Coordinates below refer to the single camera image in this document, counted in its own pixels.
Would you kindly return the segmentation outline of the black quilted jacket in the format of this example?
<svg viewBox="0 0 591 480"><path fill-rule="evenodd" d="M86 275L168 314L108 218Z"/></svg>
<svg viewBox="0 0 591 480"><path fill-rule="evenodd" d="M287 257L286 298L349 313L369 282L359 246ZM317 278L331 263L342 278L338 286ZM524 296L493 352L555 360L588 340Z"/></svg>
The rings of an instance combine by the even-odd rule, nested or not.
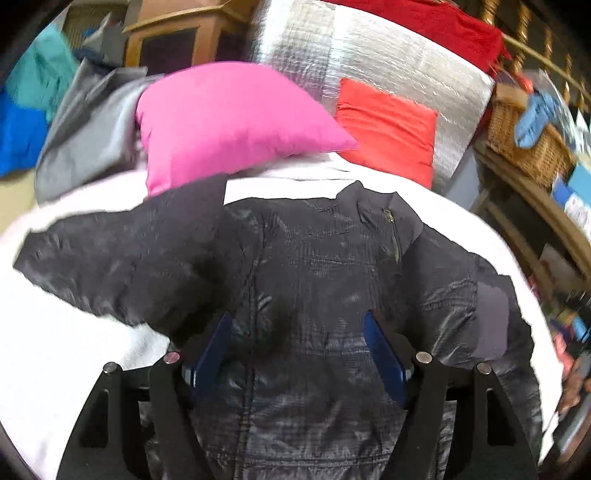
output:
<svg viewBox="0 0 591 480"><path fill-rule="evenodd" d="M212 177L129 211L28 234L14 266L70 305L147 325L174 345L223 314L232 339L192 430L224 479L376 479L405 414L363 339L380 312L450 367L491 365L536 463L531 329L512 280L425 224L396 193L356 182L317 199L226 203Z"/></svg>

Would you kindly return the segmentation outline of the white bed cover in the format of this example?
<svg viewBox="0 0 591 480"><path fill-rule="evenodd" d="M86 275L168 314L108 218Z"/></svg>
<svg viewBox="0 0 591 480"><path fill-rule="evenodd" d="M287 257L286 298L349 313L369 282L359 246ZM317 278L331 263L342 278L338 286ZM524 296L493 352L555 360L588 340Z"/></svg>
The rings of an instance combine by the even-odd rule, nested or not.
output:
<svg viewBox="0 0 591 480"><path fill-rule="evenodd" d="M135 169L78 188L17 219L1 238L1 423L26 465L41 479L56 476L75 421L102 367L152 364L163 336L84 313L31 284L14 266L26 235L86 212L129 210L147 195L147 173ZM398 193L432 228L488 260L512 279L530 325L532 368L540 387L542 451L552 446L563 368L538 301L509 246L476 215L423 186L353 165L331 153L294 157L246 171L228 182L225 198L332 198L353 182Z"/></svg>

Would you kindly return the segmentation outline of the wooden side table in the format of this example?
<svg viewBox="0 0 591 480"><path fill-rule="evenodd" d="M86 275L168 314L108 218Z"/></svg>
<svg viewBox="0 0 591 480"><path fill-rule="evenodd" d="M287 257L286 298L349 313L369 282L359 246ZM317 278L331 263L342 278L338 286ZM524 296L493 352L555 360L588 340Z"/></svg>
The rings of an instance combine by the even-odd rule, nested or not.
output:
<svg viewBox="0 0 591 480"><path fill-rule="evenodd" d="M489 148L475 145L480 192L471 211L508 244L539 298L590 289L590 243L550 194Z"/></svg>

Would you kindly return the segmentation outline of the blue cardboard box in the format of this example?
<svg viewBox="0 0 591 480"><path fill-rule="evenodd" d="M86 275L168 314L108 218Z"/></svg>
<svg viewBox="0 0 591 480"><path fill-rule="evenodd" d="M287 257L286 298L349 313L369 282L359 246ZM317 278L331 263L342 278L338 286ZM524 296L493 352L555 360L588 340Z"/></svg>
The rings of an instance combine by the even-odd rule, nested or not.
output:
<svg viewBox="0 0 591 480"><path fill-rule="evenodd" d="M584 235L590 238L590 170L577 164L567 181L557 176L551 196Z"/></svg>

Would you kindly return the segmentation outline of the wicker basket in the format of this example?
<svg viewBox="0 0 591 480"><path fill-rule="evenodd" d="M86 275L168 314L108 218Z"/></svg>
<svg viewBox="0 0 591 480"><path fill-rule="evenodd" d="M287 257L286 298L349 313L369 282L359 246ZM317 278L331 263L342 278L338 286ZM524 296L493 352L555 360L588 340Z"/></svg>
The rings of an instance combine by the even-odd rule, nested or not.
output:
<svg viewBox="0 0 591 480"><path fill-rule="evenodd" d="M527 103L496 94L486 145L538 186L550 191L575 166L574 156L556 127L529 121Z"/></svg>

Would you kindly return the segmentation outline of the grey garment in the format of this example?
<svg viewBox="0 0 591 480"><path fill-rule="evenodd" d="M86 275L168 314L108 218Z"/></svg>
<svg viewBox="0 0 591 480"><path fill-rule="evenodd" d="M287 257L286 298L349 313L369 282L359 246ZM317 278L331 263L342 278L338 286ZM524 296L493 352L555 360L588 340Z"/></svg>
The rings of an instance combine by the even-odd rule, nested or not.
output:
<svg viewBox="0 0 591 480"><path fill-rule="evenodd" d="M141 161L136 106L160 78L148 75L145 67L118 67L102 74L90 61L80 63L37 161L34 193L39 205Z"/></svg>

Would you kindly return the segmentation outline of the red-orange pillow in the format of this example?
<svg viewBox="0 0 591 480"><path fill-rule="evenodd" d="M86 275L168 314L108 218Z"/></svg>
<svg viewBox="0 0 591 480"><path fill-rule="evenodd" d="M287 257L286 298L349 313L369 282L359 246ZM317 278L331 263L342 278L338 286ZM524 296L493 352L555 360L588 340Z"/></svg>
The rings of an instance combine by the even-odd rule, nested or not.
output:
<svg viewBox="0 0 591 480"><path fill-rule="evenodd" d="M433 186L437 111L344 78L335 120L359 144L339 153L346 161Z"/></svg>

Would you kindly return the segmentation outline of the pink pillow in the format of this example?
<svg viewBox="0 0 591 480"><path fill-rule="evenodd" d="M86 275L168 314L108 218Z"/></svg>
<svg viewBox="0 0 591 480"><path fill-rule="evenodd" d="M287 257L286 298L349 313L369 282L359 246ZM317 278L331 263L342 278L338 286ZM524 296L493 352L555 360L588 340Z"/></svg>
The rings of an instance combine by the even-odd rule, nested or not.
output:
<svg viewBox="0 0 591 480"><path fill-rule="evenodd" d="M290 156L355 150L328 110L270 66L215 62L167 75L136 107L147 192Z"/></svg>

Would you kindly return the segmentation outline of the blue jacket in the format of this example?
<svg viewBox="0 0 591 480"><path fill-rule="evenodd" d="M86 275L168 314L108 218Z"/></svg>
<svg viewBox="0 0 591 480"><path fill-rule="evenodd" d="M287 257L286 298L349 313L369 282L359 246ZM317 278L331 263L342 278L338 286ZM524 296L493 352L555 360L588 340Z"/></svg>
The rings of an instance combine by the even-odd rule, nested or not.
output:
<svg viewBox="0 0 591 480"><path fill-rule="evenodd" d="M6 177L36 166L48 124L43 111L17 105L4 89L0 108L0 175Z"/></svg>

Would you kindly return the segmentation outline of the light blue cloth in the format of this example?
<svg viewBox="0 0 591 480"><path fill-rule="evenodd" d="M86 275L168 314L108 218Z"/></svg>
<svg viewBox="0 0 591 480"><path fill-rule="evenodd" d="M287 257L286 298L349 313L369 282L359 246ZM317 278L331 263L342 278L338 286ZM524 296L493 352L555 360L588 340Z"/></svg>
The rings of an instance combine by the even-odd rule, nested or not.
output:
<svg viewBox="0 0 591 480"><path fill-rule="evenodd" d="M532 149L549 125L558 127L556 98L548 91L535 91L528 98L526 110L514 128L514 141L518 148Z"/></svg>

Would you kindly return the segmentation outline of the teal shirt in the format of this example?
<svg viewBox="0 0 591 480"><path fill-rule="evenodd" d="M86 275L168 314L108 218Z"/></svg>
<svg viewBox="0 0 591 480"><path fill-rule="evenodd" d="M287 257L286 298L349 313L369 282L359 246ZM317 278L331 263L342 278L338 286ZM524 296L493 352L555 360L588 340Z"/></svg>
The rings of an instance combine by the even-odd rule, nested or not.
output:
<svg viewBox="0 0 591 480"><path fill-rule="evenodd" d="M20 57L5 89L17 105L42 111L51 124L78 67L66 37L51 23Z"/></svg>

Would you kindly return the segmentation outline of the wooden stair railing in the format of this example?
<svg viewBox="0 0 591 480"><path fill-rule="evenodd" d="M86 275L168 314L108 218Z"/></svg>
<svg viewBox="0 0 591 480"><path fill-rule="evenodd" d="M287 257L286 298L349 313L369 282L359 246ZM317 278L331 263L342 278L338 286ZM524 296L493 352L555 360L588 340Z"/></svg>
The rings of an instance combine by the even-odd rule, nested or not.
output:
<svg viewBox="0 0 591 480"><path fill-rule="evenodd" d="M590 111L590 48L546 1L465 1L463 8L503 32L513 69L542 69L568 105Z"/></svg>

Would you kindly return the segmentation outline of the wooden pillar cabinet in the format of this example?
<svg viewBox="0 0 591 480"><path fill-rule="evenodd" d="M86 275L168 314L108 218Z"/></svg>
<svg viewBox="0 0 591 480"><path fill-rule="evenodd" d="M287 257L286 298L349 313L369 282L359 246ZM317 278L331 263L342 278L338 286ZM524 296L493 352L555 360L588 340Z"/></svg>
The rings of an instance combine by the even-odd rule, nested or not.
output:
<svg viewBox="0 0 591 480"><path fill-rule="evenodd" d="M259 3L148 0L127 26L124 65L169 74L215 61L239 60Z"/></svg>

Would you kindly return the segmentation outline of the red blanket on panel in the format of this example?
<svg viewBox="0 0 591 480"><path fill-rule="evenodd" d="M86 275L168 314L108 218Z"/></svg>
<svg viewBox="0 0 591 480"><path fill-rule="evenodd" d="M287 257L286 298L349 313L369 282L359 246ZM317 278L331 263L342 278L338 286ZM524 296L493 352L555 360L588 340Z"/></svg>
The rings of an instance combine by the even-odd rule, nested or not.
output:
<svg viewBox="0 0 591 480"><path fill-rule="evenodd" d="M344 0L332 4L377 15L412 30L492 74L511 55L502 32L445 1Z"/></svg>

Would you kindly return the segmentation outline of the silver foil insulation panel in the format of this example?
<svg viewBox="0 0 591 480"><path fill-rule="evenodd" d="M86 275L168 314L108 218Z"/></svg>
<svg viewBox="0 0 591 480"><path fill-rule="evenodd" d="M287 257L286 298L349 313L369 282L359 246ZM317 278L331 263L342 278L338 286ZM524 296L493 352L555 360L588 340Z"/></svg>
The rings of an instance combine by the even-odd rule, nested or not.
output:
<svg viewBox="0 0 591 480"><path fill-rule="evenodd" d="M260 2L247 38L247 59L283 73L329 112L344 78L437 111L433 189L449 190L491 98L489 75L403 26L322 1Z"/></svg>

